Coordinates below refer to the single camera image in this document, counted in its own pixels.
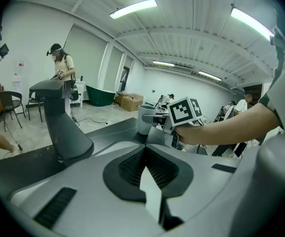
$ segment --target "black bag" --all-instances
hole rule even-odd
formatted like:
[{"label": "black bag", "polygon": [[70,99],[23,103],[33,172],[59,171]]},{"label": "black bag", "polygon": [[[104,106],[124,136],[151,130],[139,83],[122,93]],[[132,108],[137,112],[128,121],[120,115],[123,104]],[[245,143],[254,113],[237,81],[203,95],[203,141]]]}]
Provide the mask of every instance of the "black bag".
[{"label": "black bag", "polygon": [[[67,56],[66,55],[64,56],[64,63],[68,66],[68,64],[67,64]],[[69,95],[69,98],[72,101],[77,101],[79,99],[79,92],[78,92],[77,86],[75,85],[75,82],[76,82],[76,77],[75,77],[75,74],[74,74],[74,75],[71,75],[71,93]]]}]

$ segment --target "mug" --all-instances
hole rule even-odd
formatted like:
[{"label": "mug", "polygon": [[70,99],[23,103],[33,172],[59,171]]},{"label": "mug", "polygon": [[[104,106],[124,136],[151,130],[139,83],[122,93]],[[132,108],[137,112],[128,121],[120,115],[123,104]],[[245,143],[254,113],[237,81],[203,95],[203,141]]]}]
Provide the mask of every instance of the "mug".
[{"label": "mug", "polygon": [[151,124],[142,120],[142,115],[155,115],[157,109],[148,105],[139,105],[138,107],[138,132],[142,135],[148,135],[151,130]]}]

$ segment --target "black table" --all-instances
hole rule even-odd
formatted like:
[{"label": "black table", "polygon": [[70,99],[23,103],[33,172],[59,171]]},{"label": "black table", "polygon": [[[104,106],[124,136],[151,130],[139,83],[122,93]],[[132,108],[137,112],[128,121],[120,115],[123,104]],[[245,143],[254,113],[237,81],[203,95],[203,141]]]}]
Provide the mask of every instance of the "black table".
[{"label": "black table", "polygon": [[[86,134],[94,143],[92,155],[119,141],[134,141],[138,144],[164,144],[163,132],[152,127],[148,136],[138,133],[137,119],[130,118]],[[195,151],[188,146],[187,151]],[[201,148],[200,154],[206,155]],[[58,161],[53,146],[40,148],[13,158],[0,160],[0,196],[6,198],[12,191],[53,176],[66,168]]]}]

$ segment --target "shoe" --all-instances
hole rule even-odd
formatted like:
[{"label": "shoe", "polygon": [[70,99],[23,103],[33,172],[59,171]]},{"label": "shoe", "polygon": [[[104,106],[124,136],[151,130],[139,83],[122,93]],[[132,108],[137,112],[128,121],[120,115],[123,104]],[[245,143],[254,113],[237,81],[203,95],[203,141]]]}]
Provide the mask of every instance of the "shoe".
[{"label": "shoe", "polygon": [[14,147],[14,151],[11,152],[11,154],[12,154],[13,156],[20,155],[20,154],[21,154],[21,151],[19,150],[19,148],[18,148],[17,146],[14,146],[14,145],[12,145],[12,146]]}]

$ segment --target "fluorescent light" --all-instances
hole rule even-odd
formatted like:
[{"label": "fluorescent light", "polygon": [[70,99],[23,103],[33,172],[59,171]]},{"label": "fluorescent light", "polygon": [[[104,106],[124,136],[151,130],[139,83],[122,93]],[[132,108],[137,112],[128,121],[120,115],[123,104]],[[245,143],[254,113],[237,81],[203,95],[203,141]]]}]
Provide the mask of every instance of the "fluorescent light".
[{"label": "fluorescent light", "polygon": [[251,26],[255,30],[257,30],[261,35],[263,35],[268,41],[270,40],[270,36],[274,36],[274,34],[267,29],[265,26],[263,26],[260,22],[256,21],[251,16],[245,14],[244,12],[233,8],[231,12],[231,16],[233,16],[236,19],[239,19],[240,21],[244,22],[248,26]]},{"label": "fluorescent light", "polygon": [[167,63],[167,62],[162,62],[162,61],[153,61],[154,64],[159,64],[159,65],[165,65],[165,66],[170,66],[174,67],[174,64],[172,63]]},{"label": "fluorescent light", "polygon": [[203,71],[199,71],[198,73],[199,73],[199,74],[201,74],[201,75],[204,75],[204,76],[207,76],[207,77],[213,78],[213,79],[215,79],[215,80],[217,80],[217,81],[221,81],[221,79],[220,79],[220,78],[215,77],[215,76],[212,76],[212,75],[210,75],[210,74],[207,74],[207,73],[205,73],[205,72],[203,72]]},{"label": "fluorescent light", "polygon": [[138,10],[143,10],[143,9],[147,9],[147,8],[157,7],[157,6],[158,5],[157,5],[155,0],[147,0],[147,1],[139,2],[139,3],[135,3],[133,5],[129,5],[125,8],[117,10],[117,11],[111,13],[109,16],[112,19],[116,19],[116,18],[119,18],[119,17],[124,16],[126,14],[138,11]]}]

